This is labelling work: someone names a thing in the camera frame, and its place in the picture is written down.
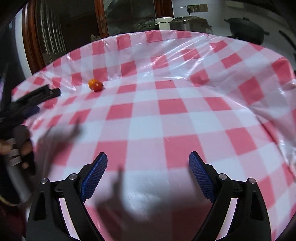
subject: wooden cabinet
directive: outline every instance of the wooden cabinet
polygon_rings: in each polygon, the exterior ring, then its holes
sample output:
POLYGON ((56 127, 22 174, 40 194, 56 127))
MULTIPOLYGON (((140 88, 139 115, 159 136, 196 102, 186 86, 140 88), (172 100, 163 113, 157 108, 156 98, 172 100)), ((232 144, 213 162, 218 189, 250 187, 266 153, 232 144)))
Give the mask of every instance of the wooden cabinet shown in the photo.
POLYGON ((33 73, 94 39, 154 29, 173 16, 171 0, 29 0, 22 35, 33 73))
POLYGON ((154 29, 154 19, 173 17, 171 0, 94 0, 101 38, 154 29))

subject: white wall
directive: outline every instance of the white wall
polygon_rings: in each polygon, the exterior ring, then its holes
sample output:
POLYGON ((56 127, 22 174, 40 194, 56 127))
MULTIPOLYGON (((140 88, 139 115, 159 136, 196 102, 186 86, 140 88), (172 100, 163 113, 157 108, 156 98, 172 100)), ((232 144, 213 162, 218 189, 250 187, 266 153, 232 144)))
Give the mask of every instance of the white wall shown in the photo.
POLYGON ((21 68, 25 78, 32 76, 28 60, 25 53, 24 41, 22 38, 22 9, 15 16, 15 42, 17 46, 17 54, 20 60, 21 68))
POLYGON ((252 22, 260 25, 265 31, 270 32, 270 36, 265 36, 262 46, 285 56, 290 60, 293 68, 296 69, 296 62, 293 56, 295 50, 279 34, 279 30, 289 35, 295 43, 296 38, 286 26, 281 25, 279 22, 247 11, 229 8, 223 0, 172 0, 172 4, 174 17, 189 16, 187 5, 208 4, 209 12, 191 13, 191 16, 205 18, 209 22, 209 25, 212 25, 213 34, 218 36, 231 35, 229 24, 224 21, 225 18, 249 18, 252 22))

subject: cherry tomato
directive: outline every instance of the cherry tomato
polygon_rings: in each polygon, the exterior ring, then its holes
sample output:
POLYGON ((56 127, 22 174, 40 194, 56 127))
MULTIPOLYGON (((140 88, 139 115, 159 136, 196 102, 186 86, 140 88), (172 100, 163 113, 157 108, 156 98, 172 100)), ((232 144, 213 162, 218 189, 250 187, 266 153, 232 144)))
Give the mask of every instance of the cherry tomato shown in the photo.
POLYGON ((93 85, 95 84, 95 83, 99 83, 99 81, 97 81, 96 79, 91 79, 90 81, 89 81, 89 88, 92 90, 92 87, 93 87, 93 85))
POLYGON ((94 85, 92 86, 92 89, 93 89, 94 92, 101 91, 101 90, 103 90, 103 88, 104 88, 103 83, 99 82, 99 81, 94 83, 94 85))

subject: table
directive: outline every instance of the table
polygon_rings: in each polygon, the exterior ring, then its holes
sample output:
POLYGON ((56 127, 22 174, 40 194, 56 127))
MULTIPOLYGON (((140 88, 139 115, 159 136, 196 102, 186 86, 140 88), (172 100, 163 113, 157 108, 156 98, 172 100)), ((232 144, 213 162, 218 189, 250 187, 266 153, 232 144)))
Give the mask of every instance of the table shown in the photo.
POLYGON ((62 96, 26 121, 37 165, 56 181, 107 154, 85 202, 106 240, 192 239, 210 208, 188 168, 194 150, 218 173, 256 179, 273 240, 294 214, 295 76, 279 54, 186 31, 123 34, 66 54, 14 97, 44 84, 62 96), (92 78, 102 92, 88 88, 92 78))

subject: wall socket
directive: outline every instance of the wall socket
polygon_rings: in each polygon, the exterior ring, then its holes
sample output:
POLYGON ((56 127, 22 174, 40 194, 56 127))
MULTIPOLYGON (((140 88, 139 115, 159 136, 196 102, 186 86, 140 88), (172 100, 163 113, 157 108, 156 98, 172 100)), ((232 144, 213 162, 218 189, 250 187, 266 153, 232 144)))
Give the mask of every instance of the wall socket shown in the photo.
POLYGON ((187 12, 209 12, 207 4, 187 5, 187 12))

